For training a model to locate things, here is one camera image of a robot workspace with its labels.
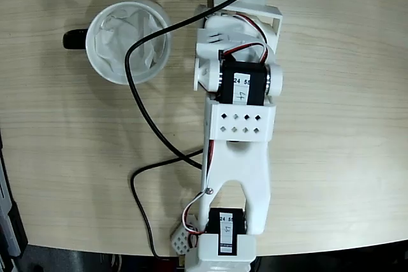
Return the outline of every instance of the tissue paper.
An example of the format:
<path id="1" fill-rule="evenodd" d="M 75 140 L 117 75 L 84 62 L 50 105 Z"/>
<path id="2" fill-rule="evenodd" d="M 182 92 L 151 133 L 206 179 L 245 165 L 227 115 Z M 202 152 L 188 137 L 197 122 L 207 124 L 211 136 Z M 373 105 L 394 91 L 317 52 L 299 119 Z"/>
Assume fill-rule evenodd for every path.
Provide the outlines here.
<path id="1" fill-rule="evenodd" d="M 162 29 L 156 19 L 140 8 L 119 8 L 102 21 L 95 36 L 96 54 L 104 59 L 118 75 L 125 75 L 124 59 L 127 50 L 139 39 Z M 164 38 L 158 37 L 137 48 L 130 56 L 133 75 L 150 69 L 162 56 Z"/>

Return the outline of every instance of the wood grain surface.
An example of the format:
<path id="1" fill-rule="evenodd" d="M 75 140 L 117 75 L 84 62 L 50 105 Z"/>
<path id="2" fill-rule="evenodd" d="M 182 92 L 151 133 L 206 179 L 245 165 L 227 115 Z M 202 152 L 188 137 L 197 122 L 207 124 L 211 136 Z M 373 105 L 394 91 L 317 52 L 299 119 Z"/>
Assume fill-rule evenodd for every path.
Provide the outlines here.
<path id="1" fill-rule="evenodd" d="M 11 189 L 34 245 L 150 254 L 129 191 L 137 167 L 172 157 L 126 86 L 102 79 L 64 32 L 127 0 L 1 0 L 0 128 Z M 173 22 L 207 0 L 154 0 Z M 408 0 L 268 0 L 284 14 L 277 60 L 284 90 L 270 145 L 272 201 L 259 255 L 408 239 Z M 140 85 L 150 114 L 186 152 L 202 144 L 193 91 L 195 29 Z M 178 163 L 136 188 L 161 255 L 200 172 Z M 240 187 L 216 205 L 243 206 Z"/>

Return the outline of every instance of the black handle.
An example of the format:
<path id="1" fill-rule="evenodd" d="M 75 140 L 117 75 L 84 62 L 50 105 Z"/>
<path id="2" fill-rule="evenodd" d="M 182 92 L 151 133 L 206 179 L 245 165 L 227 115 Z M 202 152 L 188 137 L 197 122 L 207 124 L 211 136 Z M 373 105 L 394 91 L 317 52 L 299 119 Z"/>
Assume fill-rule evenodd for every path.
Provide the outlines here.
<path id="1" fill-rule="evenodd" d="M 64 34 L 62 44 L 65 49 L 85 49 L 85 39 L 87 37 L 88 29 L 70 30 Z"/>

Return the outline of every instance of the white cup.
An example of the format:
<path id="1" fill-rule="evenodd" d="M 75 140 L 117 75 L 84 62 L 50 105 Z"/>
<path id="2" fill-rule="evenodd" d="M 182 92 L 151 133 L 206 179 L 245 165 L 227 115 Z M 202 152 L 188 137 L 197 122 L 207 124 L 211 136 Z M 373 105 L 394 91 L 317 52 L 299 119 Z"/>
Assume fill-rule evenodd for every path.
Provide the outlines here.
<path id="1" fill-rule="evenodd" d="M 95 36 L 100 31 L 102 22 L 107 16 L 109 16 L 109 14 L 121 7 L 141 8 L 151 14 L 160 27 L 165 28 L 170 25 L 168 15 L 157 3 L 148 0 L 126 1 L 105 8 L 96 15 L 88 29 L 77 29 L 65 33 L 63 45 L 66 49 L 86 49 L 89 62 L 99 75 L 113 83 L 127 85 L 128 79 L 126 78 L 126 75 L 116 73 L 114 69 L 110 67 L 109 63 L 96 53 L 95 46 Z M 171 33 L 167 33 L 165 34 L 164 49 L 160 58 L 158 58 L 158 60 L 146 71 L 137 72 L 137 70 L 135 71 L 132 69 L 132 76 L 135 84 L 146 82 L 155 77 L 166 65 L 168 58 L 170 57 L 170 51 Z"/>

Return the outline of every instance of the robotic arm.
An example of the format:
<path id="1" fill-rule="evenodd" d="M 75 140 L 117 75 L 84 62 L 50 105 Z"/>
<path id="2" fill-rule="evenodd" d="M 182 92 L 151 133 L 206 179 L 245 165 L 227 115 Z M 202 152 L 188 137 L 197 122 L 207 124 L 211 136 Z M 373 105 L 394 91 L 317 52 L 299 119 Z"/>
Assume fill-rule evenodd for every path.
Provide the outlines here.
<path id="1" fill-rule="evenodd" d="M 194 89 L 200 85 L 207 92 L 201 192 L 172 237 L 176 252 L 186 255 L 188 272 L 248 272 L 256 257 L 254 235 L 264 231 L 270 203 L 272 99 L 282 90 L 282 70 L 275 63 L 281 20 L 265 0 L 240 0 L 199 25 Z M 242 186 L 245 212 L 210 207 L 230 180 Z M 195 201 L 198 220 L 188 215 Z"/>

